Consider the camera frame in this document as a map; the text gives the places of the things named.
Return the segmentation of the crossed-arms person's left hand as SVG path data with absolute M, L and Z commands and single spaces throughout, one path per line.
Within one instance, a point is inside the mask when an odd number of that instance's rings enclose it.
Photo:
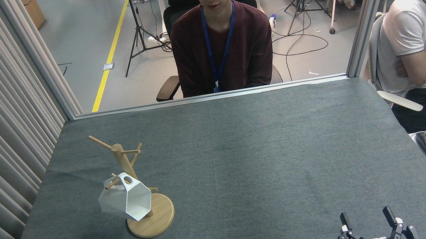
M 402 62 L 396 63 L 396 74 L 399 78 L 407 78 L 409 75 L 407 74 L 407 70 Z

